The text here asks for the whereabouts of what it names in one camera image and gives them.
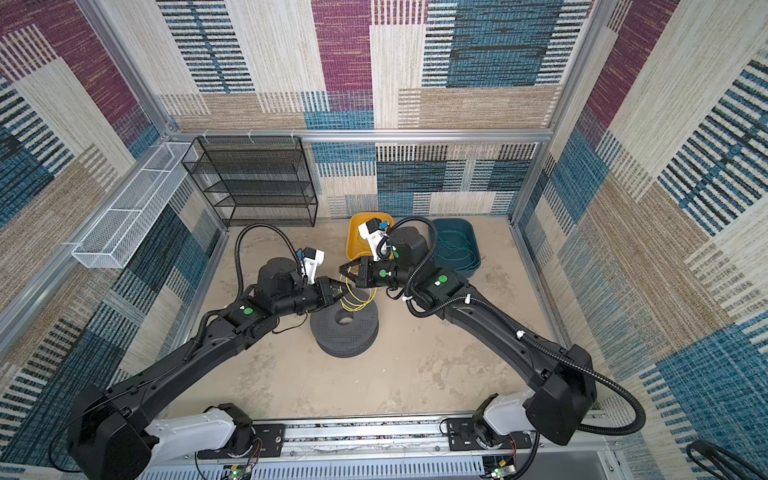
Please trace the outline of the dark grey cable spool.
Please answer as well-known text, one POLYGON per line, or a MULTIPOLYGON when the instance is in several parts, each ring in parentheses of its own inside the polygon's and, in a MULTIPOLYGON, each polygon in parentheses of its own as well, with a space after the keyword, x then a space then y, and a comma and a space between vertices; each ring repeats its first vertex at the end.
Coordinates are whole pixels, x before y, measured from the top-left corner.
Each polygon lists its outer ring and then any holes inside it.
POLYGON ((322 351, 336 358, 351 358, 370 348, 379 333, 379 312, 374 301, 363 307, 350 306, 343 299, 345 311, 328 307, 310 315, 310 330, 322 351))

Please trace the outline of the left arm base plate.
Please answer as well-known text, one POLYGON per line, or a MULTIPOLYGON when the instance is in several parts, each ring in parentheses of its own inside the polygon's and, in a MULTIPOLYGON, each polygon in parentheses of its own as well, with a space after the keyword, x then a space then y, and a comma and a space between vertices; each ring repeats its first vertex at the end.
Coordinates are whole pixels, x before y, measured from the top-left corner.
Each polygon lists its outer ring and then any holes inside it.
POLYGON ((276 458, 281 455, 285 433, 284 424, 251 424, 238 426, 230 439, 219 449, 197 453, 199 460, 276 458))

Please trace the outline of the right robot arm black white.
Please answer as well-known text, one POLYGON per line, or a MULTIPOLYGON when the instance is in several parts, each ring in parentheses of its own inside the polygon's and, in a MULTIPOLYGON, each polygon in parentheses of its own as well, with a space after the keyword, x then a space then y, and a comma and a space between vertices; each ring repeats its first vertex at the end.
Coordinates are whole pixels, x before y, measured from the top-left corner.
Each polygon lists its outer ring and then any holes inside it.
POLYGON ((646 424, 639 400, 593 368, 578 345, 564 348, 525 327, 486 299, 463 275, 435 264, 436 225, 416 216, 396 223, 372 217, 355 227, 369 254, 340 267, 359 289, 397 291, 415 318, 436 316, 471 334, 525 381, 528 389, 493 394, 474 412, 473 428, 484 448, 500 446, 511 433, 531 430, 564 446, 576 432, 628 436, 646 424), (626 425, 603 427, 585 418, 603 385, 625 400, 634 416, 626 425))

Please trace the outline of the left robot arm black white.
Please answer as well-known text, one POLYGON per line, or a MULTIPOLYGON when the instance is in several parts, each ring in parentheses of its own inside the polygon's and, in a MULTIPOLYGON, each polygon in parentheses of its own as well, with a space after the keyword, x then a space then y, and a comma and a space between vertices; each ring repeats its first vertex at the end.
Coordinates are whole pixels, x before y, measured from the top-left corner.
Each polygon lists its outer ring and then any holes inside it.
POLYGON ((249 422, 233 407, 172 420, 158 416, 210 371, 271 333, 281 317, 340 301, 344 284, 316 275, 321 261, 320 251, 291 249, 289 257, 265 264, 251 285, 237 261, 234 301, 204 314, 190 340, 107 390, 83 389, 66 425, 67 452, 79 470, 89 479, 136 479, 151 466, 226 446, 249 422))

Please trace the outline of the yellow plastic tray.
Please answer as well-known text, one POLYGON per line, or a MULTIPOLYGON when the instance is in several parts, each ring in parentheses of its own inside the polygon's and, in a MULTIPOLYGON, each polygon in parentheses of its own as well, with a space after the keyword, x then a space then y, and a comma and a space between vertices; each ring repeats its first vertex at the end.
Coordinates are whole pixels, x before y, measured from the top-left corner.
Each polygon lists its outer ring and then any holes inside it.
POLYGON ((371 248, 368 242, 361 237, 358 227, 373 218, 378 218, 389 224, 394 223, 393 217, 384 212, 360 212, 353 215, 349 220, 346 243, 346 255, 349 260, 371 254, 371 248))

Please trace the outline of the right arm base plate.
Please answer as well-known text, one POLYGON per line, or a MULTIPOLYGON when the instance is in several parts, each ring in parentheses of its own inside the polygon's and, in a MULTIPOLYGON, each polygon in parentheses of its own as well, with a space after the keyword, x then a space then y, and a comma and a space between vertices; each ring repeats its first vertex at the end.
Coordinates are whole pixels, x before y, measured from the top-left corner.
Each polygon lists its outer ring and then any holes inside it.
POLYGON ((448 417, 440 421, 440 432, 448 439, 451 451, 526 450, 533 446, 532 437, 523 431, 512 432, 504 438, 488 442, 480 439, 469 417, 448 417))

